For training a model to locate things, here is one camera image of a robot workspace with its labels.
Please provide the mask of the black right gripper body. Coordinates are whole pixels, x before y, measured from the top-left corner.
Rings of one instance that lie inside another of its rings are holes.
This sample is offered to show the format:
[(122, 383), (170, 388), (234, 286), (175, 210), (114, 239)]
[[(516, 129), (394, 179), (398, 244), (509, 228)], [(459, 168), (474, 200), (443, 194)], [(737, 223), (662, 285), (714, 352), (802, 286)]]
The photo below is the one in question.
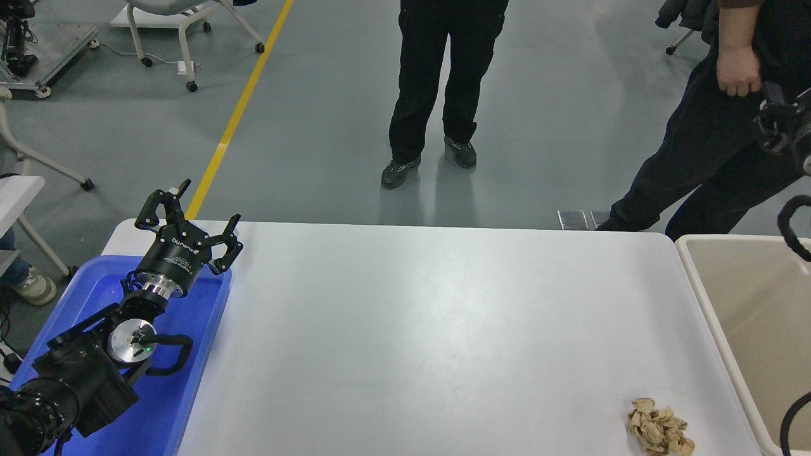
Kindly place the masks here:
[(810, 167), (810, 89), (800, 93), (796, 105), (802, 112), (791, 139), (791, 154), (797, 167)]

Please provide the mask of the person's hand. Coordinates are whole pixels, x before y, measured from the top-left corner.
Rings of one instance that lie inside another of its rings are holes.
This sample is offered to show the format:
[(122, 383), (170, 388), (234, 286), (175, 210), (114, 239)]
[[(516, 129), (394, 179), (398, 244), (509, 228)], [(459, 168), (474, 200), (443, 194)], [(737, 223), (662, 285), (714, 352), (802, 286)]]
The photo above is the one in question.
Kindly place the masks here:
[(761, 91), (761, 63), (750, 44), (719, 49), (717, 81), (728, 96), (743, 98)]

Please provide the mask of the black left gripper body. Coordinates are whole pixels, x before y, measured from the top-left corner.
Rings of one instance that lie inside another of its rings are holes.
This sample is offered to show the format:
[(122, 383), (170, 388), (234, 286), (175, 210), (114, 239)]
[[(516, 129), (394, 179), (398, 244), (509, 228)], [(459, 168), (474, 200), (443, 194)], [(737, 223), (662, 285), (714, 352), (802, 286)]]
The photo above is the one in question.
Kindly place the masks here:
[(163, 276), (179, 288), (190, 288), (212, 257), (210, 248), (198, 245), (206, 236), (191, 222), (163, 225), (142, 259), (142, 276)]

